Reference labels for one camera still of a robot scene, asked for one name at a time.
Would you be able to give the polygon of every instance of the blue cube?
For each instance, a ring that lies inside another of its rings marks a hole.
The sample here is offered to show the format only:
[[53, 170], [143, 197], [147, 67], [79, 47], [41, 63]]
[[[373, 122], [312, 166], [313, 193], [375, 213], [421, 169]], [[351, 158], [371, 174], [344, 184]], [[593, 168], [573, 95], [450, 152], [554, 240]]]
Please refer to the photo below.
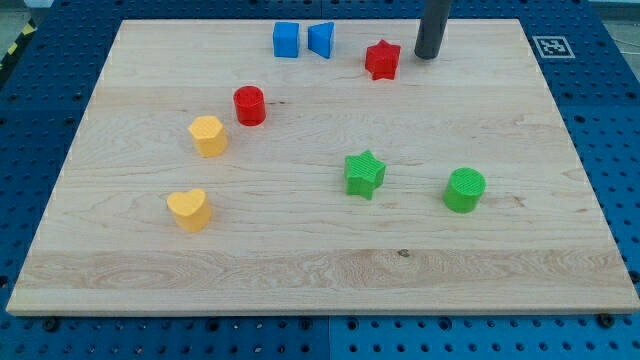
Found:
[[300, 25], [276, 22], [273, 27], [273, 55], [276, 57], [298, 57]]
[[308, 45], [309, 50], [329, 59], [333, 48], [333, 22], [309, 26]]

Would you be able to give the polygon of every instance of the blue pegboard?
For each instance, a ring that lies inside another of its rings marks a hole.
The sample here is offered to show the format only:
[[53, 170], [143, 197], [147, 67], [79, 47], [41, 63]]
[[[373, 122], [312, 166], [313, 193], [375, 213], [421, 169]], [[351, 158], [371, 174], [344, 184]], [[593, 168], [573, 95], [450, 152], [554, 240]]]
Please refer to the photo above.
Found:
[[[423, 0], [58, 0], [0, 92], [0, 305], [123, 19], [417, 18]], [[566, 38], [534, 54], [623, 258], [640, 271], [640, 85], [583, 0], [459, 0], [452, 17], [517, 18]], [[640, 358], [640, 315], [41, 319], [0, 312], [0, 359]]]

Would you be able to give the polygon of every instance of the red cylinder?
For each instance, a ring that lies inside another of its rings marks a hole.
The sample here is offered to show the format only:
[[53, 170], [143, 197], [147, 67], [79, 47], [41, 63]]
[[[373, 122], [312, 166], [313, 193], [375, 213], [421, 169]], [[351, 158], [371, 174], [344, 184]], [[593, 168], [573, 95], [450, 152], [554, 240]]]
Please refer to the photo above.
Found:
[[233, 94], [238, 121], [242, 125], [256, 126], [267, 117], [264, 109], [264, 95], [255, 86], [243, 86]]

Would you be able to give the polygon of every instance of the colored block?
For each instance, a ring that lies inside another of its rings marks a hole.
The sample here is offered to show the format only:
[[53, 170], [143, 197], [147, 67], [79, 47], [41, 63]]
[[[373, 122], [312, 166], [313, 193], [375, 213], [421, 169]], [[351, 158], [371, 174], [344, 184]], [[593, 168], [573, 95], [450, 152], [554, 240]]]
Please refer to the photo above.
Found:
[[357, 156], [345, 158], [344, 177], [347, 195], [360, 195], [371, 200], [373, 190], [382, 185], [386, 165], [367, 150]]
[[178, 226], [189, 232], [202, 230], [213, 214], [207, 193], [202, 189], [175, 192], [169, 195], [167, 205]]
[[333, 22], [309, 26], [307, 29], [309, 50], [329, 59], [333, 49], [333, 27]]
[[218, 156], [227, 148], [224, 125], [215, 116], [197, 117], [189, 126], [189, 132], [202, 157]]
[[478, 171], [470, 168], [456, 169], [451, 173], [444, 192], [444, 203], [455, 212], [471, 212], [478, 205], [485, 187], [484, 177]]
[[392, 45], [380, 40], [376, 45], [367, 48], [364, 67], [371, 73], [373, 80], [393, 80], [396, 77], [399, 61], [400, 45]]
[[233, 94], [236, 115], [242, 125], [256, 126], [267, 117], [264, 94], [255, 86], [243, 86]]
[[300, 25], [291, 22], [276, 22], [273, 26], [273, 55], [276, 57], [298, 57]]

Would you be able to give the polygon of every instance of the green block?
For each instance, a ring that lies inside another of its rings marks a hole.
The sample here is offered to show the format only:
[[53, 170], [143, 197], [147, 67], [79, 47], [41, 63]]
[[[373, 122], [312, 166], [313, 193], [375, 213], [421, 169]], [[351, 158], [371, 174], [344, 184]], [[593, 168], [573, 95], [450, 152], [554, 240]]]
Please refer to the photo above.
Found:
[[457, 213], [473, 211], [487, 186], [484, 177], [470, 168], [460, 168], [451, 173], [444, 192], [444, 203]]
[[344, 178], [347, 195], [360, 195], [371, 200], [373, 190], [384, 180], [386, 165], [367, 150], [360, 155], [347, 156], [344, 161]]

